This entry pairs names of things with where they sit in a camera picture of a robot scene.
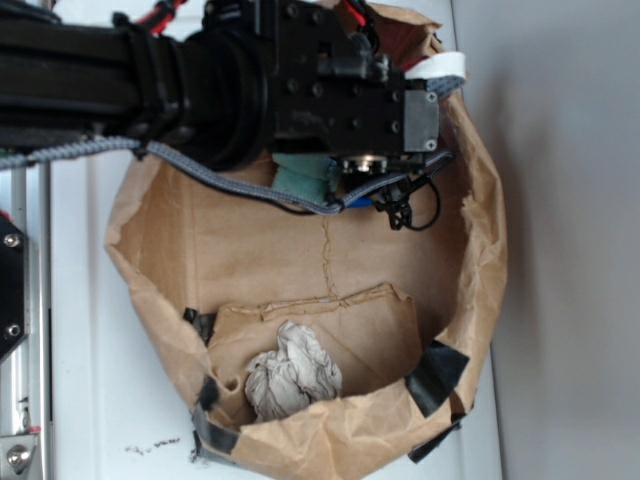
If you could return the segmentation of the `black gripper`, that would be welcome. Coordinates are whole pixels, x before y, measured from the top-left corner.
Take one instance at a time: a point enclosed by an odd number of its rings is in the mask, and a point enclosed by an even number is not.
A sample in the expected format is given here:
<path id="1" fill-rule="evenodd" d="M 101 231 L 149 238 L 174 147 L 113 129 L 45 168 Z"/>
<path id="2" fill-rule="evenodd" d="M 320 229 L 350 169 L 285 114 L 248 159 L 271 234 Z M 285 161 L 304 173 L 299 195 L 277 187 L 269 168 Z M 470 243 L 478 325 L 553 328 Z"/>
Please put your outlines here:
<path id="1" fill-rule="evenodd" d="M 424 165 L 438 148 L 438 96 L 383 48 L 370 5 L 281 1 L 272 19 L 271 152 L 326 155 L 347 171 Z"/>

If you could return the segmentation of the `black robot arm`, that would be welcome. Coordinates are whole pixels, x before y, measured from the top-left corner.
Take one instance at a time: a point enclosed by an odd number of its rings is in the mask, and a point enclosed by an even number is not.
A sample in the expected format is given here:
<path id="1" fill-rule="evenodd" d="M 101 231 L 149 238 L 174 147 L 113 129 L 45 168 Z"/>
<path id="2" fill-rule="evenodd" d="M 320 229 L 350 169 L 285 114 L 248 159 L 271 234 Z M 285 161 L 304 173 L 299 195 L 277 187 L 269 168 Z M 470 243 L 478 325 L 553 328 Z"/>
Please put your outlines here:
<path id="1" fill-rule="evenodd" d="M 29 152 L 97 137 L 153 141 L 213 171 L 263 152 L 367 157 L 403 166 L 435 150 L 434 92 L 382 51 L 369 7 L 360 25 L 305 1 L 210 1 L 183 41 L 144 20 L 69 25 L 20 2 L 1 5 L 1 144 Z"/>

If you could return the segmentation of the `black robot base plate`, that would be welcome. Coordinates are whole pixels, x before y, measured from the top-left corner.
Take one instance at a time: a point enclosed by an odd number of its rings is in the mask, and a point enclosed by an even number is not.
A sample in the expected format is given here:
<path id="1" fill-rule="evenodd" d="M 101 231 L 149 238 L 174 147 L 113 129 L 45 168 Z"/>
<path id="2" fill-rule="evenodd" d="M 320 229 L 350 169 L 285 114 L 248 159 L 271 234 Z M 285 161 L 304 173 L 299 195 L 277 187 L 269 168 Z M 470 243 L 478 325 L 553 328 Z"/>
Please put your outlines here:
<path id="1" fill-rule="evenodd" d="M 0 314 L 1 362 L 25 337 L 26 245 L 24 234 L 1 214 Z"/>

